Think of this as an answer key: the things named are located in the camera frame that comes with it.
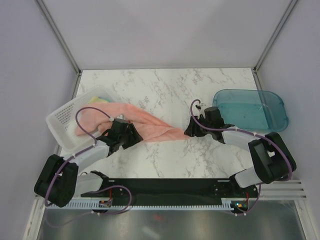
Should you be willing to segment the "pink towel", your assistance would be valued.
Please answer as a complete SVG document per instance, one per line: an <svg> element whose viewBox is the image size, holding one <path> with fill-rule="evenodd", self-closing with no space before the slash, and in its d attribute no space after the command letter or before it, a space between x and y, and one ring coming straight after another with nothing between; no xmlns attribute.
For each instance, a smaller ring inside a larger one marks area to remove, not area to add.
<svg viewBox="0 0 320 240"><path fill-rule="evenodd" d="M114 119L123 116L125 120L132 122L146 143L184 141L189 138L182 129L170 126L147 111L129 103L94 102L85 107L86 109L80 112L79 123L84 130L90 133L95 130L103 133L111 128L112 122L104 115L106 113Z"/></svg>

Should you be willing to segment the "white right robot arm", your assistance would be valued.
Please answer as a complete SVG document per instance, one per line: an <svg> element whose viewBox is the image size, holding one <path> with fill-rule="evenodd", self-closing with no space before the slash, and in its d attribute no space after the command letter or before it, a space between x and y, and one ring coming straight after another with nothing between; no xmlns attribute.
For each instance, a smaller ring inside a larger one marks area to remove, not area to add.
<svg viewBox="0 0 320 240"><path fill-rule="evenodd" d="M228 190L234 197L241 197L258 184L286 182L297 169L296 161L277 132L262 135L227 124L215 106L205 108L201 103L192 103L184 134L199 138L210 135L221 144L249 152L253 166L229 177Z"/></svg>

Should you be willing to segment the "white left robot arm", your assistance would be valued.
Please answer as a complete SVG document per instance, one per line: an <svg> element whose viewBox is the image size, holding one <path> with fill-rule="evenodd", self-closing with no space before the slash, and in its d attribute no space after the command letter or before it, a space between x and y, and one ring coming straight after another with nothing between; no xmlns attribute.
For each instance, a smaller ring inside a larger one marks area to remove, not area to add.
<svg viewBox="0 0 320 240"><path fill-rule="evenodd" d="M132 122L115 119L94 143L65 158L57 154L48 157L36 181L34 192L44 198L44 205L66 206L73 198L80 171L109 157L119 148L124 150L143 141Z"/></svg>

